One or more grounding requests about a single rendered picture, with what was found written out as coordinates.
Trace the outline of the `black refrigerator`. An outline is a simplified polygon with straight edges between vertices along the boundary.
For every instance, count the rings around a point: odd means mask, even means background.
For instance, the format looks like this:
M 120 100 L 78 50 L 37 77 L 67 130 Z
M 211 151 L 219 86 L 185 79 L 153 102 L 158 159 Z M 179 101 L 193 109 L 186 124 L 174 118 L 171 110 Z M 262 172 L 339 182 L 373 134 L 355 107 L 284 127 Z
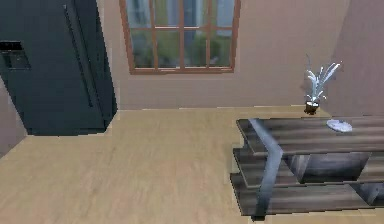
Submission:
M 0 0 L 0 77 L 28 134 L 105 132 L 117 103 L 97 0 Z

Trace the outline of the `brown framed window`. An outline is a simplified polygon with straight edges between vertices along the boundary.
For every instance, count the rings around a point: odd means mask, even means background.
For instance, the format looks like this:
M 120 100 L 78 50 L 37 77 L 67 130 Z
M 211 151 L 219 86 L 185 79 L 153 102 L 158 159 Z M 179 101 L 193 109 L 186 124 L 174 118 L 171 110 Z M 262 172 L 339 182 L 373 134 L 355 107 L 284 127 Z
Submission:
M 119 0 L 132 75 L 235 68 L 241 0 Z

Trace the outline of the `white plant in brown pot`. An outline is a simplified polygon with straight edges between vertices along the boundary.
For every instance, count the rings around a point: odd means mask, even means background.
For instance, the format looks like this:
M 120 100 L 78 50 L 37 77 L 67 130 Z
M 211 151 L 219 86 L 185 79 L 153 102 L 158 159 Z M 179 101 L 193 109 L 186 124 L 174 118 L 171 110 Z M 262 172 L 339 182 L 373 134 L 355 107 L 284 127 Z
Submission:
M 315 115 L 317 109 L 320 106 L 320 99 L 326 99 L 324 95 L 324 86 L 327 81 L 335 74 L 337 69 L 342 65 L 342 61 L 339 63 L 331 63 L 327 67 L 321 66 L 318 72 L 313 72 L 311 69 L 311 60 L 309 55 L 307 57 L 307 78 L 311 81 L 311 90 L 306 95 L 304 112 L 308 115 Z

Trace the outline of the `dark wooden shelf table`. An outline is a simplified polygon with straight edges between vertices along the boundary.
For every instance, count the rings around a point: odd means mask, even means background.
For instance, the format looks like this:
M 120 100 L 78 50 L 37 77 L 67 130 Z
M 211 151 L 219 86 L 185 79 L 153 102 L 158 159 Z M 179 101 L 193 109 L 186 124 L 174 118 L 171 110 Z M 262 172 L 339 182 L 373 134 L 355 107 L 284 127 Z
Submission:
M 384 208 L 384 116 L 239 119 L 230 181 L 243 216 Z

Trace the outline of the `white plate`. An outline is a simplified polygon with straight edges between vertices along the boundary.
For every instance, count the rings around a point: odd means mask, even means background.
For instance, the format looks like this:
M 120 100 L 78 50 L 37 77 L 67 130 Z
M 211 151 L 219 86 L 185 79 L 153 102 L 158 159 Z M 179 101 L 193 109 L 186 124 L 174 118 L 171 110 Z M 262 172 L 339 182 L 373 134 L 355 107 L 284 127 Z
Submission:
M 326 125 L 330 129 L 341 133 L 348 133 L 353 130 L 352 125 L 344 120 L 330 119 L 326 122 Z

